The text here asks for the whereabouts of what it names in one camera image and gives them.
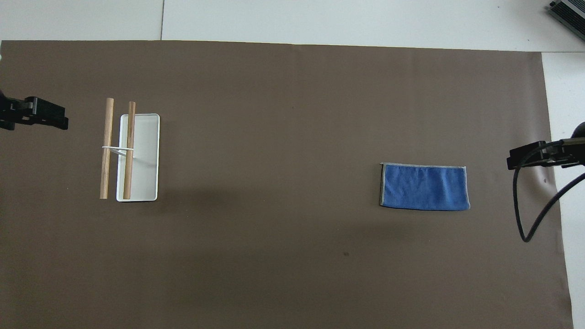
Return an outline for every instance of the black cable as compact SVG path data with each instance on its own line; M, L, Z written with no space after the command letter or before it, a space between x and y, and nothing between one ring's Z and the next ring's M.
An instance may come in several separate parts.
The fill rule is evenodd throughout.
M538 215L538 217L534 221L534 224L532 224L532 227L531 227L530 231L528 231L528 235L524 235L524 230L522 229L522 222L520 221L520 210L518 209L518 174L520 173L520 169L522 168L522 166L526 163L526 161L531 156L537 154L540 150L546 149L546 148L548 148L550 146L563 145L563 143L564 143L564 141L557 140L556 142L550 142L550 143L546 143L546 144L543 144L543 145L538 146L534 150L528 152L522 158L522 160L520 160L520 162L518 163L518 166L514 170L514 179L512 181L512 194L514 196L514 212L516 214L516 224L518 225L518 231L520 232L520 237L522 238L522 241L524 241L524 242L529 242L532 239L532 237L534 236L534 232L536 232L536 229L538 228L538 225L540 225L540 223L542 222L542 219L544 218L544 216L546 215L546 213L548 213L548 211L552 208L552 206L555 204L555 202L557 202L558 199L561 198L561 196L563 196L565 193L567 193L575 185L577 185L581 181L585 180L585 173L583 173L579 177L577 177L574 180L572 180L565 187L563 187L560 191L558 191L555 194L555 196L553 196L548 201L548 203L546 204L546 206L542 209L541 213Z

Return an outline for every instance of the white surface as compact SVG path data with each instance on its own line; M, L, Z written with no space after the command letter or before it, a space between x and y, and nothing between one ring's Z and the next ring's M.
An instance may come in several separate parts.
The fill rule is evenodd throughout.
M1 0L0 40L159 40L163 0Z
M568 138L585 121L585 54L542 54L546 96L553 140ZM557 189L585 172L585 167L555 168ZM585 183L560 199L567 278L573 307L573 324L585 328Z
M548 0L166 0L163 40L582 52Z
M120 147L126 147L128 114L120 117ZM154 201L159 194L159 137L158 114L136 114L134 117L134 160L130 199L123 199L126 157L118 156L118 185L116 200L120 202Z

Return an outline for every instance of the white rectangular tray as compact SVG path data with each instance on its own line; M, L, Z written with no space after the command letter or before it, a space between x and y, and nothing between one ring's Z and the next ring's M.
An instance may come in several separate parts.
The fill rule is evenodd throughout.
M120 117L120 147L126 147L128 114ZM154 201L159 194L160 116L136 114L134 118L134 160L130 199L123 199L126 157L118 156L116 200L120 202Z

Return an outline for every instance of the wooden dowel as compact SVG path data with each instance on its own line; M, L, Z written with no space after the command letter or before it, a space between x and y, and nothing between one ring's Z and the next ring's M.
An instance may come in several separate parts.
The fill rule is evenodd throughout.
M134 116L136 114L136 103L128 103L128 138L126 147L134 148ZM130 199L130 190L132 188L132 160L134 158L134 150L126 151L126 169L124 171L124 199Z
M111 146L113 122L113 98L106 98L106 121L104 125L104 146ZM109 149L102 149L102 181L99 185L99 198L108 198Z

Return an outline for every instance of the blue cloth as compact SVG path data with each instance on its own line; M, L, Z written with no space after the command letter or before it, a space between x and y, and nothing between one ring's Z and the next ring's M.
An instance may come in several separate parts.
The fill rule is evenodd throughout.
M416 210L467 210L465 167L382 163L380 205Z

